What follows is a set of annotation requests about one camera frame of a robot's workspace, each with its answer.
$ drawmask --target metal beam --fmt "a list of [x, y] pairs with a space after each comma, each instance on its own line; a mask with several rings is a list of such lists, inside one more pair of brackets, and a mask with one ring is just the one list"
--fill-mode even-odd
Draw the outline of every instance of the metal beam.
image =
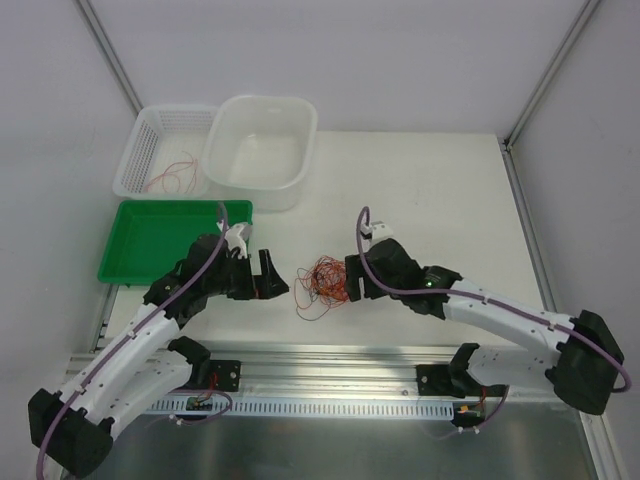
[[538, 83], [533, 89], [533, 93], [527, 100], [522, 113], [516, 121], [516, 125], [513, 127], [511, 133], [507, 137], [506, 143], [507, 149], [509, 151], [522, 134], [522, 131], [529, 122], [529, 119], [531, 118], [536, 108], [540, 104], [540, 101], [549, 89], [551, 82], [556, 77], [558, 71], [562, 68], [562, 65], [564, 65], [567, 56], [573, 50], [573, 47], [575, 46], [585, 27], [589, 24], [591, 18], [593, 17], [593, 14], [601, 3], [602, 0], [586, 0], [584, 5], [582, 5], [580, 12], [578, 12], [578, 15], [571, 24], [571, 27], [562, 39], [560, 46], [553, 54], [549, 65], [547, 65], [547, 68], [542, 74], [542, 77], [540, 77], [540, 80], [538, 80]]
[[80, 15], [85, 21], [93, 39], [98, 46], [104, 61], [106, 62], [109, 70], [113, 74], [120, 90], [122, 91], [125, 99], [129, 103], [131, 110], [134, 115], [138, 115], [140, 110], [142, 110], [142, 102], [138, 98], [138, 94], [136, 93], [133, 85], [131, 84], [131, 80], [127, 76], [127, 72], [124, 70], [122, 66], [122, 62], [118, 58], [113, 45], [111, 45], [111, 41], [107, 36], [107, 32], [104, 30], [98, 15], [96, 14], [93, 5], [90, 0], [73, 0], [73, 3], [78, 8]]

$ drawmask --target white plastic bin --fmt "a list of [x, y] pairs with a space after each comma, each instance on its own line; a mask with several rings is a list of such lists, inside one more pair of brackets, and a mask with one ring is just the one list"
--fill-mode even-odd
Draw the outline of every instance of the white plastic bin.
[[306, 100], [241, 96], [218, 110], [204, 152], [215, 196], [256, 210], [293, 207], [313, 155], [318, 114]]
[[113, 180], [113, 192], [136, 199], [197, 198], [211, 182], [202, 153], [216, 108], [158, 105], [138, 114]]

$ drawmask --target gray floor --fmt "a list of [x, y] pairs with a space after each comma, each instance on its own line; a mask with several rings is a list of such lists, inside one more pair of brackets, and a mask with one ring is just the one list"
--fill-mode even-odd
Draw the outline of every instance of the gray floor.
[[479, 435], [446, 422], [226, 417], [177, 427], [143, 416], [93, 480], [592, 479], [577, 414], [507, 404]]

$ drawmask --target perforated metal strip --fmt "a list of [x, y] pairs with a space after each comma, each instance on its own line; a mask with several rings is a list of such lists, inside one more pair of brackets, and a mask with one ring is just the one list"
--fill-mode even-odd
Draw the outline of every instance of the perforated metal strip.
[[[226, 400], [212, 397], [205, 404], [212, 405], [210, 411], [187, 410], [187, 396], [173, 395], [153, 404], [148, 414], [209, 415], [219, 412]], [[451, 420], [451, 402], [419, 400], [337, 400], [337, 399], [289, 399], [289, 398], [242, 398], [234, 402], [226, 415], [264, 417], [307, 418], [395, 418], [410, 420]]]

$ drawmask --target white perforated basket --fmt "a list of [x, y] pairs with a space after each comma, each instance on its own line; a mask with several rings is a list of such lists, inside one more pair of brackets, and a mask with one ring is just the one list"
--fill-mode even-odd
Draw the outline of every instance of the white perforated basket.
[[216, 111], [204, 105], [142, 109], [113, 180], [113, 192], [165, 200], [204, 195], [210, 181], [201, 159]]

